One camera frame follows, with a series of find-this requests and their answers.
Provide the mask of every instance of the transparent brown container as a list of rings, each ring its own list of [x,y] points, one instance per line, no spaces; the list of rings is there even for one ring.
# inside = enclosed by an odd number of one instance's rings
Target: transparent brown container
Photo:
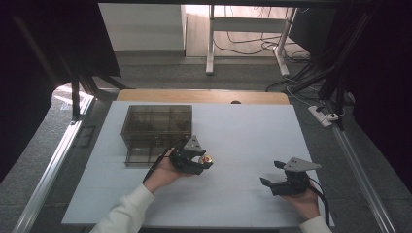
[[[121,136],[127,167],[150,167],[174,142],[191,137],[191,105],[131,105]]]

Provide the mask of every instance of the small round object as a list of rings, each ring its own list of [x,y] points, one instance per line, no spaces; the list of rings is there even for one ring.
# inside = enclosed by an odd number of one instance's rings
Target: small round object
[[[212,162],[212,156],[210,155],[202,155],[199,157],[199,163],[204,164],[204,163],[211,163]]]

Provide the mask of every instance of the person's hand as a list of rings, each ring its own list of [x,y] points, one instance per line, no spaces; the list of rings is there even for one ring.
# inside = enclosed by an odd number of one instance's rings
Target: person's hand
[[[306,220],[320,216],[318,206],[318,195],[307,189],[304,193],[296,196],[282,196],[285,200],[289,201],[299,214]]]
[[[155,191],[159,188],[171,184],[180,177],[191,176],[191,174],[179,172],[178,170],[176,170],[175,167],[173,167],[168,157],[172,151],[173,149],[169,150],[164,155],[163,159],[152,172],[152,174],[148,177],[148,179],[145,182],[143,182],[143,185],[151,193],[155,193]]]

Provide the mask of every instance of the long sleeve shirt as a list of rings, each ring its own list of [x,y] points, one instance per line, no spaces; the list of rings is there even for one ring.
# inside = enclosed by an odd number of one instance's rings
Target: long sleeve shirt
[[[118,204],[103,217],[91,233],[136,233],[145,220],[145,213],[155,196],[140,184],[132,193],[122,197]],[[299,225],[303,233],[331,233],[325,220],[315,217]]]

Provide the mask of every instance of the white wall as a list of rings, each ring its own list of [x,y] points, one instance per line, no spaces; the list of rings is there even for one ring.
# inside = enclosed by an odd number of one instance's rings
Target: white wall
[[[114,51],[185,49],[185,6],[99,3]]]

